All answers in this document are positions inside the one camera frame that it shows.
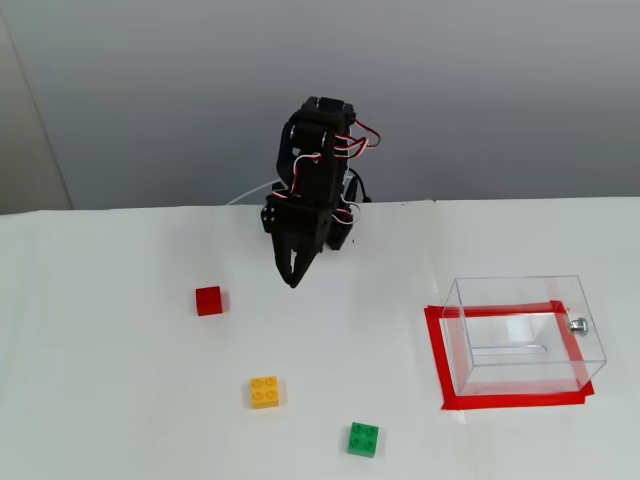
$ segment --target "green lego brick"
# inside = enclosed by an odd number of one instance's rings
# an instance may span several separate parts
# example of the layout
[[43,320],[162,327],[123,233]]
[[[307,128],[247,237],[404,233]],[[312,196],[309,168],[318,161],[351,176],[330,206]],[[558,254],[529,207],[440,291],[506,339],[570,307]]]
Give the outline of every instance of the green lego brick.
[[355,422],[351,424],[351,435],[349,436],[347,452],[363,457],[373,457],[376,454],[377,444],[378,427]]

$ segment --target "white cable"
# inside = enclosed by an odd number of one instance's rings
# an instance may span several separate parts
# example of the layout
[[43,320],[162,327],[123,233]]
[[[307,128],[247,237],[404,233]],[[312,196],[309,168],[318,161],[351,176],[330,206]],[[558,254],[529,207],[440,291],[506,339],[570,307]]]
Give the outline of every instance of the white cable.
[[[356,207],[356,209],[358,209],[358,218],[354,218],[351,222],[344,222],[342,220],[340,220],[336,215],[332,215],[332,217],[334,218],[334,220],[338,223],[341,223],[343,225],[353,225],[355,223],[358,223],[360,221],[360,217],[362,217],[362,210],[360,209],[360,205],[358,205],[356,202],[349,202],[347,200],[344,199],[343,195],[340,195],[340,198],[342,199],[342,201],[344,203],[346,203],[347,205],[353,205],[354,207]],[[346,212],[346,213],[351,213],[348,210],[342,210],[342,209],[338,209],[340,211]]]
[[270,182],[267,182],[264,185],[260,185],[259,187],[254,188],[253,190],[249,190],[247,193],[243,193],[239,197],[234,198],[229,203],[225,203],[225,205],[233,205],[238,200],[242,200],[244,197],[247,197],[247,196],[251,195],[253,192],[257,192],[258,190],[262,190],[263,188],[267,188],[267,187],[271,186],[272,184],[274,184],[276,182],[280,182],[280,179],[276,178],[275,180],[271,180]]
[[314,163],[317,163],[317,160],[322,157],[322,154],[319,152],[316,153],[312,153],[312,154],[305,154],[305,155],[298,155],[298,158],[295,159],[295,161],[293,162],[293,185],[291,185],[291,193],[293,194],[293,189],[296,186],[296,177],[297,177],[297,173],[296,172],[296,167],[298,166],[298,160],[300,160],[301,158],[312,158]]

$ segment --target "white table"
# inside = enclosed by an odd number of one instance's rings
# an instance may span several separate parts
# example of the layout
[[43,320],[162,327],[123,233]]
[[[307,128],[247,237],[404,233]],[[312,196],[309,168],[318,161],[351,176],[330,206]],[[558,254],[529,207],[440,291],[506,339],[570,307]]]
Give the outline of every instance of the white table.
[[[258,213],[0,217],[1,479],[600,479],[638,464],[640,201],[365,205],[295,290]],[[436,278],[446,296],[453,276],[574,273],[609,357],[587,405],[440,411],[422,313]],[[230,311],[199,318],[193,291],[213,285]],[[264,375],[285,404],[252,411]],[[352,421],[381,427],[376,458],[345,452]]]

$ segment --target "metal screw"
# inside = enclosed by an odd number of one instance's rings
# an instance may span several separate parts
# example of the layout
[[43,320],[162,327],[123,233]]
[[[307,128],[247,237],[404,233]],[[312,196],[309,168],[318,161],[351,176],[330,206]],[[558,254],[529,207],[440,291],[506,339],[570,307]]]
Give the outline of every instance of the metal screw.
[[589,323],[585,318],[577,318],[575,320],[569,319],[569,330],[571,333],[576,333],[581,337],[584,337],[589,333]]

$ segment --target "yellow lego brick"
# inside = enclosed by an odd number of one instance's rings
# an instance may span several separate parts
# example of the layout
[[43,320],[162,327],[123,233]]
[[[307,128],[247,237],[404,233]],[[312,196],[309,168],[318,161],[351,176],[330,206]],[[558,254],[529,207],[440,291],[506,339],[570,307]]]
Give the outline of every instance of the yellow lego brick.
[[277,407],[280,405],[277,377],[251,379],[251,405],[253,408]]

